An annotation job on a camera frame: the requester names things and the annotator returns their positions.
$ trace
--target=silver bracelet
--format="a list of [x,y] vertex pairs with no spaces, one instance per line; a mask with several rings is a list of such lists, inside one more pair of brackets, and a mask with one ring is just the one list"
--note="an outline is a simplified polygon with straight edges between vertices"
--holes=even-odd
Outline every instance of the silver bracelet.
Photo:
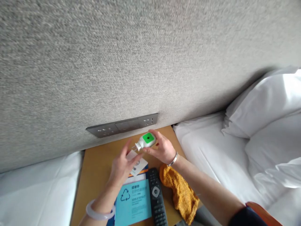
[[89,202],[86,207],[86,213],[89,217],[91,217],[94,220],[106,220],[106,219],[112,218],[115,215],[115,211],[116,211],[115,206],[113,206],[112,212],[108,213],[108,214],[102,214],[102,213],[95,212],[91,207],[91,205],[94,201],[95,201],[95,199],[93,199],[91,202]]
[[178,152],[176,151],[176,156],[175,156],[175,158],[173,159],[173,161],[172,161],[170,164],[168,164],[168,166],[171,166],[172,164],[174,164],[175,161],[177,160],[177,158],[178,158]]

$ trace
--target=black remote control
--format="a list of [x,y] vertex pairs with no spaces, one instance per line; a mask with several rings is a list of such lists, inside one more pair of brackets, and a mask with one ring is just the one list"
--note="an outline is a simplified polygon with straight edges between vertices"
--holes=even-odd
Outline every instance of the black remote control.
[[156,168],[151,168],[148,170],[148,175],[151,194],[151,213],[155,226],[168,226],[159,172]]

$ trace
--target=sleeve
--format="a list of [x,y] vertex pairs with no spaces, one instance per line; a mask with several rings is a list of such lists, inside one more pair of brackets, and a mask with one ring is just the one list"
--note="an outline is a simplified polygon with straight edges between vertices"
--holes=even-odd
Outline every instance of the sleeve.
[[267,226],[267,224],[250,207],[245,207],[241,209],[230,220],[229,226],[239,226],[239,225]]

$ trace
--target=power socket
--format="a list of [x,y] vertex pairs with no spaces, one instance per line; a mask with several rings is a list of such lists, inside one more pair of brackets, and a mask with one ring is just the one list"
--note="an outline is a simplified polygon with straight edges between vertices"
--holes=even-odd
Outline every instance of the power socket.
[[97,137],[108,137],[120,133],[115,124],[107,123],[98,126],[88,127],[87,130],[92,134],[97,134]]
[[148,127],[157,123],[158,114],[151,114],[139,118],[140,128]]
[[144,127],[148,127],[157,123],[158,113],[145,115],[137,118],[131,118],[97,126],[88,127],[88,130],[93,135],[103,138],[118,133],[128,132]]

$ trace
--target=white plug-in device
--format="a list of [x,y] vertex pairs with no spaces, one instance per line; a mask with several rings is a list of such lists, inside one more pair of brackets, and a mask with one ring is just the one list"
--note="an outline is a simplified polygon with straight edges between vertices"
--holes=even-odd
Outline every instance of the white plug-in device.
[[142,137],[140,137],[140,139],[138,140],[137,143],[135,143],[135,146],[133,146],[132,148],[136,147],[136,150],[140,151],[142,148],[148,148],[153,146],[156,143],[157,139],[156,137],[148,132],[146,134],[144,134]]

